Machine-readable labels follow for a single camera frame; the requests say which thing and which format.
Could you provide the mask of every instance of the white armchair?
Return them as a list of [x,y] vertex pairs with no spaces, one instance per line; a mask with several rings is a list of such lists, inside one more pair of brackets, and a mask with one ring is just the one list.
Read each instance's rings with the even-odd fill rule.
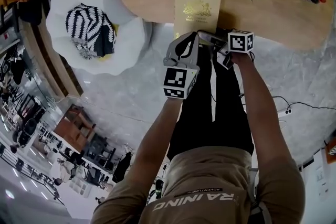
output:
[[[81,3],[98,7],[113,24],[119,25],[114,53],[110,58],[103,61],[97,58],[86,60],[71,42],[66,30],[66,16],[68,11]],[[70,66],[85,69],[92,74],[110,73],[115,76],[136,64],[140,52],[147,48],[152,34],[152,23],[136,17],[121,0],[51,0],[46,25],[54,50]]]

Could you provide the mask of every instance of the hand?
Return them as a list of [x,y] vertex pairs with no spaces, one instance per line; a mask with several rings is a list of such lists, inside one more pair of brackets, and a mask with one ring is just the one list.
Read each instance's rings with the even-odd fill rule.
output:
[[252,60],[248,54],[232,52],[232,62],[240,66],[243,63],[252,63]]
[[168,97],[166,103],[181,105],[183,103],[183,99]]

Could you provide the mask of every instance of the marble floor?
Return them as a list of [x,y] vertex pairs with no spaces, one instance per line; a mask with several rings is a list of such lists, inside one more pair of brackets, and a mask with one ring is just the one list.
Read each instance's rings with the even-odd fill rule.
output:
[[[97,124],[97,132],[108,137],[119,150],[123,145],[136,149],[160,112],[165,101],[161,89],[162,59],[172,40],[173,25],[157,24],[144,57],[119,76],[74,70],[84,94],[80,100],[71,98],[71,101],[86,109]],[[273,96],[283,96],[290,103],[301,101],[313,106],[336,107],[335,22],[328,41],[320,49],[298,52],[256,37],[254,53],[255,65]],[[236,73],[241,82],[239,70]],[[275,99],[275,103],[278,111],[287,108],[282,99]],[[318,110],[301,104],[294,105],[292,115],[280,120],[283,135],[298,164],[310,159],[336,129],[335,110]]]

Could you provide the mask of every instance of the book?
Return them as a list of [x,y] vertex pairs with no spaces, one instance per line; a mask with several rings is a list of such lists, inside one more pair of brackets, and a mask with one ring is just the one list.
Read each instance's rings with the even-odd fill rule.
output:
[[174,38],[198,30],[216,33],[221,0],[175,0]]

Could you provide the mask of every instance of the black and white marker cube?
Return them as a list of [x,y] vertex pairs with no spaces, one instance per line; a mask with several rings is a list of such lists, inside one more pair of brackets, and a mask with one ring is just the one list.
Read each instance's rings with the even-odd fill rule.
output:
[[225,69],[229,70],[234,63],[231,61],[231,53],[228,51],[228,44],[217,52],[217,62]]
[[198,70],[180,67],[167,67],[163,91],[167,97],[186,99],[191,92]]
[[227,41],[229,51],[248,53],[253,50],[254,33],[234,30],[228,33]]
[[229,70],[234,63],[231,61],[232,55],[230,53],[223,55],[220,52],[217,53],[217,62],[225,69]]

